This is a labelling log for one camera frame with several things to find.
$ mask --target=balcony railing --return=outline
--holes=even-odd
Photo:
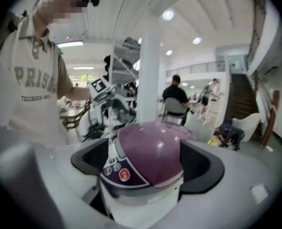
[[[186,75],[186,74],[194,74],[194,73],[224,72],[224,71],[225,71],[225,61],[215,61],[215,62],[193,64],[175,70],[169,70],[166,72],[166,76],[171,77],[175,74]]]

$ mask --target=black shirt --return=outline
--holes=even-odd
[[[186,104],[188,102],[188,97],[185,91],[176,85],[170,85],[163,91],[163,98],[166,100],[169,97],[177,99],[181,104]]]

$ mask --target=white t-shirt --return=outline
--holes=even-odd
[[[40,40],[33,35],[33,19],[27,17],[8,36],[0,51],[1,63],[10,71],[21,93],[9,127],[46,146],[65,145],[67,140],[58,133],[58,66],[53,63],[57,56],[48,41],[49,32]]]

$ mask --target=backpack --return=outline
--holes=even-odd
[[[0,26],[0,51],[7,37],[18,29],[18,25],[27,17],[28,12],[25,10],[20,16],[17,16],[12,11],[8,10],[5,14],[4,20]],[[61,51],[58,49],[58,63],[60,61]]]

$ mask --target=chair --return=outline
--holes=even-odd
[[[182,104],[177,99],[171,97],[165,100],[164,109],[166,111],[164,116],[166,120],[168,116],[172,117],[173,121],[174,118],[182,119],[186,114],[186,109],[182,106]]]
[[[249,115],[247,118],[244,118],[242,120],[233,118],[232,119],[232,125],[236,128],[240,128],[245,132],[245,136],[242,139],[242,142],[248,142],[253,133],[255,132],[256,127],[258,126],[260,122],[260,114],[254,113]]]

